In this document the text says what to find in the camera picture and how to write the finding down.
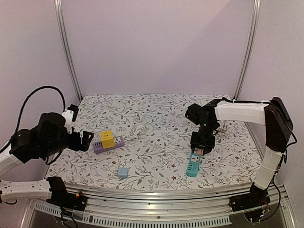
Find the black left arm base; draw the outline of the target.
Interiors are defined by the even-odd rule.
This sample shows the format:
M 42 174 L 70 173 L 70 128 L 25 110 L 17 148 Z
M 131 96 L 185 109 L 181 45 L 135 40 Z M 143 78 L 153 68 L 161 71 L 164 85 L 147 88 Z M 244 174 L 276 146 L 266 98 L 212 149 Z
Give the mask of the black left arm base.
M 48 177 L 46 181 L 50 185 L 51 192 L 51 198 L 46 199 L 47 203 L 65 209 L 85 211 L 88 197 L 83 194 L 82 189 L 78 189 L 75 193 L 68 192 L 60 177 Z

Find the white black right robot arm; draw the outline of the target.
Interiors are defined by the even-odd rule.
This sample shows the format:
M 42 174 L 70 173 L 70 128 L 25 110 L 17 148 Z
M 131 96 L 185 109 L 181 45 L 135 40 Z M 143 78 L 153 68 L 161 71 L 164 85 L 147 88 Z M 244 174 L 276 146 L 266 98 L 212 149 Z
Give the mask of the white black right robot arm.
M 287 161 L 288 147 L 297 143 L 293 121 L 279 97 L 262 101 L 213 99 L 203 106 L 191 104 L 185 117 L 198 126 L 191 135 L 190 149 L 192 153 L 201 151 L 203 155 L 214 149 L 215 135 L 222 121 L 257 125 L 264 131 L 263 160 L 252 184 L 254 190 L 246 195 L 245 200 L 249 207 L 256 207 L 263 201 L 263 191 L 269 187 L 282 163 Z

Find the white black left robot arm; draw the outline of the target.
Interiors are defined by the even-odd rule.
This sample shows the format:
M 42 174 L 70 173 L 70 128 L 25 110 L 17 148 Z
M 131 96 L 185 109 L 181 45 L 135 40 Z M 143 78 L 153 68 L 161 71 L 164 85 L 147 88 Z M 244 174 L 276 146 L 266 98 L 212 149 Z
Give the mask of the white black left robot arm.
M 88 131 L 76 132 L 72 123 L 76 120 L 78 106 L 66 107 L 62 97 L 62 113 L 43 113 L 38 124 L 32 129 L 20 129 L 20 121 L 28 100 L 38 91 L 53 89 L 62 95 L 54 86 L 41 86 L 31 92 L 23 102 L 18 115 L 14 134 L 0 150 L 0 173 L 7 173 L 11 169 L 29 162 L 33 159 L 42 159 L 46 165 L 53 164 L 63 150 L 86 152 L 94 134 Z M 0 182 L 0 201 L 10 204 L 11 200 L 18 198 L 42 199 L 47 203 L 60 207 L 77 207 L 85 205 L 86 198 L 81 190 L 69 193 L 60 177 L 48 177 L 38 181 L 27 182 Z

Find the pink cube adapter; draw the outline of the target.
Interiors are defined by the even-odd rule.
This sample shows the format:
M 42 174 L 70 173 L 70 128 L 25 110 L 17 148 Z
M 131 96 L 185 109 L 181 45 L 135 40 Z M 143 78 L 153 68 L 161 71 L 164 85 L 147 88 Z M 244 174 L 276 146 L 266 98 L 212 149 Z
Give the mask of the pink cube adapter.
M 196 148 L 194 153 L 197 154 L 197 155 L 199 155 L 199 156 L 202 156 L 202 155 L 203 155 L 203 152 L 204 152 L 203 149 L 198 149 L 198 148 Z

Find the yellow cube plug adapter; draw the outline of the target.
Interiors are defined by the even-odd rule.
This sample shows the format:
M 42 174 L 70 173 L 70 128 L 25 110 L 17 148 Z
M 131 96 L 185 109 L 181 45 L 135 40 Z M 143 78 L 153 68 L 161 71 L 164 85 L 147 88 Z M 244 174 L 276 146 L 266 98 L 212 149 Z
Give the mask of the yellow cube plug adapter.
M 100 132 L 100 138 L 103 149 L 109 149 L 115 147 L 112 131 Z

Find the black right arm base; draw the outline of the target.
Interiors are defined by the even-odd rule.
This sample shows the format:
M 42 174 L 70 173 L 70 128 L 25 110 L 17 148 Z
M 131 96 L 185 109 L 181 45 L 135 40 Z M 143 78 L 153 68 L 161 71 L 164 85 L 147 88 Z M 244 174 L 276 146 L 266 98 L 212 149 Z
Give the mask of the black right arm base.
M 253 183 L 249 193 L 230 197 L 228 205 L 232 208 L 233 212 L 259 207 L 259 209 L 251 210 L 244 214 L 248 222 L 256 223 L 262 220 L 266 212 L 266 209 L 262 209 L 261 207 L 267 206 L 268 203 L 270 203 L 268 191 L 258 188 Z

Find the blue cube adapter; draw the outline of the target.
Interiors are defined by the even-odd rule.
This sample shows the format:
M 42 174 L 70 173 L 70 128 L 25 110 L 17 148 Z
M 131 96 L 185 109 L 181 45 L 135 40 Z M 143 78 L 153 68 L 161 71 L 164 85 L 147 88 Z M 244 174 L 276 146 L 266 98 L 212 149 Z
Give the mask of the blue cube adapter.
M 119 168 L 118 169 L 117 176 L 119 178 L 122 178 L 122 179 L 127 178 L 128 174 L 129 174 L 129 169 L 128 168 Z

